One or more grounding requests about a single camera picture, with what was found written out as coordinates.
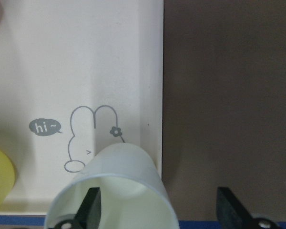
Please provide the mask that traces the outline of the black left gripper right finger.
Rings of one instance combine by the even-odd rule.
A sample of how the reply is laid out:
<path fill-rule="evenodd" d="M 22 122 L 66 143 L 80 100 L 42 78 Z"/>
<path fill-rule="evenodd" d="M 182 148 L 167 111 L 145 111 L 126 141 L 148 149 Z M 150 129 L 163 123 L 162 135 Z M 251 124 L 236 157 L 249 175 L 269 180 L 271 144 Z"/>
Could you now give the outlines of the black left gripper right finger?
<path fill-rule="evenodd" d="M 280 226 L 263 217 L 253 217 L 228 187 L 218 187 L 216 215 L 223 229 L 279 229 Z"/>

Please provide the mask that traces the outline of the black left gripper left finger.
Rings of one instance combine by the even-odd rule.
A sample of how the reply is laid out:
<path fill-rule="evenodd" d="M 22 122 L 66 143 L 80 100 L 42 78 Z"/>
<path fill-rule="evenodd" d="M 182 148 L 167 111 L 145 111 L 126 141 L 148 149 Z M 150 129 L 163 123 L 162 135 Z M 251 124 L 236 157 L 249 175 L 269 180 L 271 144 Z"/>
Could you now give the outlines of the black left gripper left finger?
<path fill-rule="evenodd" d="M 57 222 L 54 229 L 98 229 L 102 216 L 101 189 L 90 188 L 76 214 Z"/>

